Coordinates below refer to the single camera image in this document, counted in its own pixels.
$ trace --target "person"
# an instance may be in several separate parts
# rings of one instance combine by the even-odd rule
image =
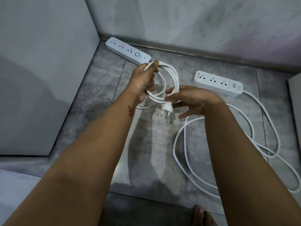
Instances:
[[[136,106],[154,90],[158,60],[138,66],[125,90],[53,163],[44,177],[3,224],[97,225]],[[301,208],[244,134],[226,103],[215,93],[180,86],[167,96],[179,118],[205,115],[213,172],[228,225],[301,225]],[[199,206],[194,225],[215,225]]]

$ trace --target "hand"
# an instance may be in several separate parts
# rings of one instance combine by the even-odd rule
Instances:
[[[172,90],[173,88],[170,88],[165,93],[171,94]],[[204,108],[208,103],[224,102],[220,96],[210,90],[184,85],[180,85],[180,92],[165,97],[165,100],[169,102],[181,101],[175,103],[173,108],[188,106],[188,111],[179,115],[179,119],[193,114],[204,115]]]
[[[144,101],[146,97],[146,90],[154,91],[154,80],[155,77],[154,72],[159,72],[157,69],[159,61],[156,59],[149,68],[145,71],[144,68],[148,65],[148,63],[142,64],[134,69],[132,76],[126,89],[133,92],[136,96],[135,104],[138,105]]]

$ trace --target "bare foot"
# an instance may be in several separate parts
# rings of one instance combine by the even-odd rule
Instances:
[[[210,213],[202,209],[199,205],[196,205],[192,211],[192,226],[218,226]]]

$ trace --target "red mark on wrist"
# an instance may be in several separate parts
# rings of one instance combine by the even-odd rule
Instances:
[[[132,107],[128,106],[128,108],[129,108],[129,116],[134,117],[134,106]]]

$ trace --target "floor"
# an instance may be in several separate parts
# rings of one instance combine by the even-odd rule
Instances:
[[[192,77],[198,70],[242,82],[244,89],[259,98],[268,110],[280,135],[283,149],[280,155],[301,173],[286,85],[292,75],[160,51],[143,51],[174,66],[181,84],[191,85]],[[50,157],[0,158],[0,224],[30,192],[61,151],[111,105],[125,88],[135,67],[135,64],[108,51],[101,42]],[[158,90],[162,88],[159,79],[156,87]],[[222,97],[247,114],[254,125],[257,142],[275,149],[275,135],[260,107],[251,98],[246,95]],[[105,225],[189,225],[190,208],[199,204],[213,214],[219,225],[227,225],[221,201],[197,190],[173,158],[173,141],[183,125],[183,120],[177,118],[180,110],[168,121],[162,120],[159,112],[158,105],[151,106],[149,110],[136,111],[101,222]],[[250,134],[244,118],[236,111],[233,113],[243,130]],[[184,163],[182,142],[181,137],[176,151],[179,160]],[[187,128],[187,150],[194,171],[206,181],[215,183],[203,121]],[[271,159],[269,164],[288,188],[296,187],[297,180],[284,163]],[[294,194],[294,197],[301,205],[301,193]]]

